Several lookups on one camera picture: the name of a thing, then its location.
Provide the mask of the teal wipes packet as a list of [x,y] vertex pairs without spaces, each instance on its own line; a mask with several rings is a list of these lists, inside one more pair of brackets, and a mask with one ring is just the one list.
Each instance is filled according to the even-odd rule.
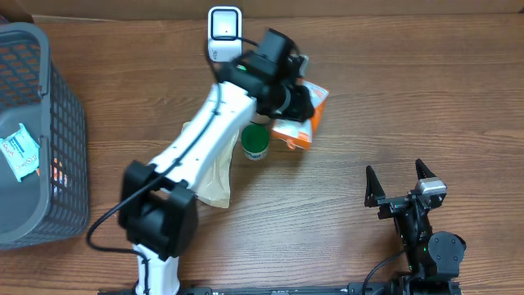
[[1,139],[1,151],[16,180],[20,183],[25,176],[34,173],[39,168],[40,146],[24,124],[19,123],[19,127],[15,133]]

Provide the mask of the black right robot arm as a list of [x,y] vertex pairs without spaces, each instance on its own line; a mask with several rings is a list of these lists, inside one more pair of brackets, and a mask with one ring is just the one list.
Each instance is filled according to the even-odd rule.
[[376,294],[460,294],[453,279],[459,277],[467,244],[457,234],[434,232],[428,213],[440,207],[447,195],[447,185],[422,160],[415,161],[418,181],[414,189],[400,197],[388,197],[371,166],[366,167],[364,205],[379,209],[380,220],[392,219],[400,236],[402,249],[381,261],[366,276],[360,292],[372,294],[369,281],[383,266],[404,255],[408,272],[395,273]]

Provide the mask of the green lid jar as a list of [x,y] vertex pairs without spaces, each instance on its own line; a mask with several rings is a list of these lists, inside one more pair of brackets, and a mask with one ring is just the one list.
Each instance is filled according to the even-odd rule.
[[241,143],[249,160],[261,160],[269,152],[269,131],[262,125],[248,125],[242,131]]

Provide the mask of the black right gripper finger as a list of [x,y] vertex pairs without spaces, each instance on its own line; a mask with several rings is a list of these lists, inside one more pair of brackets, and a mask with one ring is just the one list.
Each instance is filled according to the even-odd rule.
[[385,192],[371,166],[366,167],[366,193],[364,205],[377,207],[378,201],[386,197]]
[[417,171],[418,180],[434,178],[436,176],[420,158],[418,158],[415,161],[415,167]]

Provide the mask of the white barcode scanner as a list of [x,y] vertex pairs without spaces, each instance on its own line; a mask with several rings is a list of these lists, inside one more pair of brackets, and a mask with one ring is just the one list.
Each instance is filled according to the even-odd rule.
[[231,61],[242,53],[242,12],[238,7],[215,6],[208,11],[208,56]]

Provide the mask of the orange white box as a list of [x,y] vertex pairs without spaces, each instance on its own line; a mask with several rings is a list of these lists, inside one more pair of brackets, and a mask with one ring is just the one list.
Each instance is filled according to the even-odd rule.
[[271,135],[286,143],[289,149],[309,150],[316,134],[326,105],[329,91],[307,80],[300,79],[300,84],[309,90],[310,101],[314,107],[314,115],[304,122],[290,120],[275,120]]

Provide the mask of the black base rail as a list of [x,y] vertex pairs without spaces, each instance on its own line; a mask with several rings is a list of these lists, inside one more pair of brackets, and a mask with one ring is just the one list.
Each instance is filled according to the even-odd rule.
[[[209,287],[202,288],[182,288],[176,294],[183,295],[361,295],[362,283],[349,283],[346,286],[336,287],[303,287],[303,288],[222,288],[212,289]],[[365,294],[383,295],[383,294],[426,294],[426,295],[462,295],[463,292],[459,283],[451,283],[449,286],[436,284],[412,284],[410,293],[401,291],[391,291],[387,283],[368,283]],[[119,291],[98,291],[98,295],[131,295],[136,294],[132,289]]]

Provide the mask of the grey plastic mesh basket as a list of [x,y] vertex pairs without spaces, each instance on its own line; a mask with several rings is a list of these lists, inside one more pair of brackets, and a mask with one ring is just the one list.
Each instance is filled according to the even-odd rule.
[[89,221],[85,111],[55,67],[46,34],[30,23],[1,26],[1,137],[26,129],[38,169],[20,179],[1,144],[1,249],[72,238]]

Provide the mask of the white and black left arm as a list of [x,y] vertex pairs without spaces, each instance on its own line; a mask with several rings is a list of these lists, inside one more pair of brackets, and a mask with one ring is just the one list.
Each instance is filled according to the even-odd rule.
[[126,168],[118,222],[139,263],[135,293],[178,293],[177,260],[197,230],[196,188],[241,127],[255,115],[295,122],[314,115],[298,81],[306,64],[293,40],[267,29],[254,50],[213,72],[203,106],[162,153]]

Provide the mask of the beige plastic bag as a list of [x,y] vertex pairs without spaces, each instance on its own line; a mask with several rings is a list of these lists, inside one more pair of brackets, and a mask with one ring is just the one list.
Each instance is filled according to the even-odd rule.
[[193,186],[196,198],[206,205],[227,209],[230,205],[230,168],[233,150],[237,144],[239,132],[229,140],[213,164],[204,173],[201,182]]

